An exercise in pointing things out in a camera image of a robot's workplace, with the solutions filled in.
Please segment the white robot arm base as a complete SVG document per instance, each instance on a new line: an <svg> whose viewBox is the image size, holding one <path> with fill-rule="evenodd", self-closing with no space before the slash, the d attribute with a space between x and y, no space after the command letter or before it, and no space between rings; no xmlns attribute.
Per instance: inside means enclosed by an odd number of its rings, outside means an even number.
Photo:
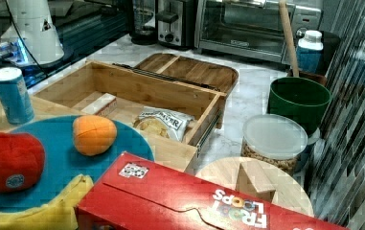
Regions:
<svg viewBox="0 0 365 230"><path fill-rule="evenodd" d="M19 66L49 64L64 56L47 0L6 0L11 26L1 35L15 49Z"/></svg>

